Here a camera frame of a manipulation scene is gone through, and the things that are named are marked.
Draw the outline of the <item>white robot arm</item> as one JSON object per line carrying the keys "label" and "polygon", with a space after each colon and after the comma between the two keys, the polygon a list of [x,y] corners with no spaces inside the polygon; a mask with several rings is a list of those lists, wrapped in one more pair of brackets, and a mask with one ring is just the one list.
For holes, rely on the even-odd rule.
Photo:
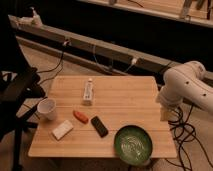
{"label": "white robot arm", "polygon": [[161,105],[161,120],[168,121],[171,111],[178,108],[186,98],[198,107],[213,114],[213,87],[202,81],[206,69],[198,61],[190,61],[168,69],[156,102]]}

